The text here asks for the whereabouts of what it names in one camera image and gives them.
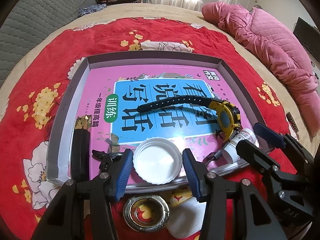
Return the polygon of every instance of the white pill bottle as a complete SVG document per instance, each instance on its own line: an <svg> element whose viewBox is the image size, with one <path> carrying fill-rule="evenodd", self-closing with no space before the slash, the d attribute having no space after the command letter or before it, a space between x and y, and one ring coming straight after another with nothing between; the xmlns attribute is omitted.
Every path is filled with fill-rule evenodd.
<svg viewBox="0 0 320 240"><path fill-rule="evenodd" d="M237 133L236 136L224 147L222 150L222 155L225 158L225 160L233 164L236 161L240 159L240 156L237 154L236 151L236 145L238 144L239 141L241 140L248 140L251 143L255 143L256 141L256 135L254 134L253 131L251 131L248 128L242 129L240 132Z"/></svg>

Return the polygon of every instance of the metal nut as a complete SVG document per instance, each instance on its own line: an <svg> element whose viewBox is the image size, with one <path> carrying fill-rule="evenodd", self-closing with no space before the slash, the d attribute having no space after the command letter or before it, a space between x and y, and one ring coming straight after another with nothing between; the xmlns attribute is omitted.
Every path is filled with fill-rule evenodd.
<svg viewBox="0 0 320 240"><path fill-rule="evenodd" d="M214 179L216 177L216 174L214 172L210 171L210 172L207 173L207 177L209 179Z"/></svg>
<svg viewBox="0 0 320 240"><path fill-rule="evenodd" d="M103 172L100 174L100 178L102 178L102 179L107 179L108 177L109 177L109 173L107 173L107 172Z"/></svg>
<svg viewBox="0 0 320 240"><path fill-rule="evenodd" d="M73 179L68 179L68 180L66 181L66 185L67 185L67 186L71 186L73 183L74 183L74 180L73 180Z"/></svg>
<svg viewBox="0 0 320 240"><path fill-rule="evenodd" d="M154 221L146 223L138 218L137 210L143 204L153 207L155 214L158 215ZM167 203L158 195L129 198L123 208L123 217L128 226L143 233L156 232L163 228L168 222L169 213Z"/></svg>
<svg viewBox="0 0 320 240"><path fill-rule="evenodd" d="M278 168L278 166L276 166L276 165L272 165L272 169L273 169L274 171L279 171L279 168Z"/></svg>
<svg viewBox="0 0 320 240"><path fill-rule="evenodd" d="M241 182L245 186L249 186L251 184L250 180L248 180L248 179L243 179Z"/></svg>
<svg viewBox="0 0 320 240"><path fill-rule="evenodd" d="M278 194L279 194L279 198L284 198L284 192L283 192L283 190L280 190Z"/></svg>

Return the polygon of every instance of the pink comforter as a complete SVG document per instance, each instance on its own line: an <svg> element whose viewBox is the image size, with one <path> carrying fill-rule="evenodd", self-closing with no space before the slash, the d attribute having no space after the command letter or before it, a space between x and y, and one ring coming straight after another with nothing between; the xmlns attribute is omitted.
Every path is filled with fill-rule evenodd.
<svg viewBox="0 0 320 240"><path fill-rule="evenodd" d="M250 13L241 5L215 2L204 5L202 14L205 20L233 35L286 85L314 136L320 128L318 82L308 54L292 32L257 8Z"/></svg>

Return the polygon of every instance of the gray quilted cover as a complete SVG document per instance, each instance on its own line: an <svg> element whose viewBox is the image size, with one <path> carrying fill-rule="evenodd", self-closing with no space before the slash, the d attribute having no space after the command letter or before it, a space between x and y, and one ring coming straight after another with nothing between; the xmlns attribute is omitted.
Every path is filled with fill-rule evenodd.
<svg viewBox="0 0 320 240"><path fill-rule="evenodd" d="M19 0L0 28L0 87L24 55L93 4L95 0Z"/></svg>

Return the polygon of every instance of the television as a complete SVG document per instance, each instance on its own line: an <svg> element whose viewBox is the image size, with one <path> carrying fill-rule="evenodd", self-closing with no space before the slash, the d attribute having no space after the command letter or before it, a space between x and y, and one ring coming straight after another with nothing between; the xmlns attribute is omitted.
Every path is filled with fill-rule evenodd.
<svg viewBox="0 0 320 240"><path fill-rule="evenodd" d="M293 34L297 37L300 43L320 61L320 32L316 27L311 26L300 17L293 30Z"/></svg>

